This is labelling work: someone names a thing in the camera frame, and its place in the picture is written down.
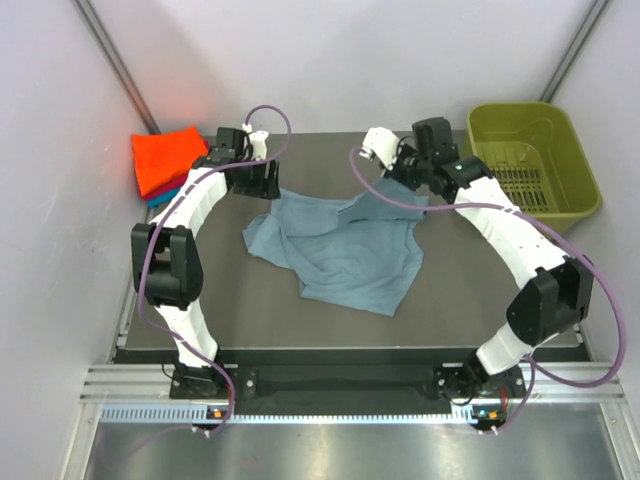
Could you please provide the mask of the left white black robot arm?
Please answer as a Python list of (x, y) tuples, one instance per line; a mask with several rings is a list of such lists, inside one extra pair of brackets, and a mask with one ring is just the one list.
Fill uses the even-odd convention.
[(134, 288), (141, 306), (162, 317), (161, 330), (178, 348), (170, 396), (204, 399), (229, 391), (217, 358), (219, 347), (199, 300), (204, 272), (196, 236), (213, 207), (228, 193), (276, 199), (279, 165), (268, 154), (270, 135), (248, 123), (220, 128), (214, 145), (198, 157), (167, 208), (131, 232)]

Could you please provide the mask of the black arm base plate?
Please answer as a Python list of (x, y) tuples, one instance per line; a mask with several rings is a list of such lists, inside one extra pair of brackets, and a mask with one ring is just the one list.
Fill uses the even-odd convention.
[(484, 382), (459, 365), (254, 365), (228, 367), (235, 398), (257, 400), (277, 393), (415, 393), (425, 400), (517, 399), (524, 378), (513, 367)]

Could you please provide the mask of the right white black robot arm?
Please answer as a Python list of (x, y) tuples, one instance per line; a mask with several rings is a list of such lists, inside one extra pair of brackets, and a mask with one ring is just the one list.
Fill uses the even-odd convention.
[(466, 395), (487, 396), (523, 357), (586, 318), (594, 277), (521, 218), (482, 159), (460, 155), (448, 120), (416, 122), (412, 135), (414, 143), (408, 145), (391, 130), (375, 127), (367, 132), (362, 149), (378, 161), (386, 177), (410, 190), (427, 186), (444, 199), (495, 250), (519, 288), (505, 324), (462, 367)]

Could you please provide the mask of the grey blue t shirt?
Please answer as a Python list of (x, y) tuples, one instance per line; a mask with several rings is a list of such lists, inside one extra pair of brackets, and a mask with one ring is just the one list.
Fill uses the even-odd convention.
[(293, 271), (305, 299), (394, 316), (422, 267), (429, 200), (386, 178), (374, 187), (350, 200), (282, 191), (244, 229), (248, 253)]

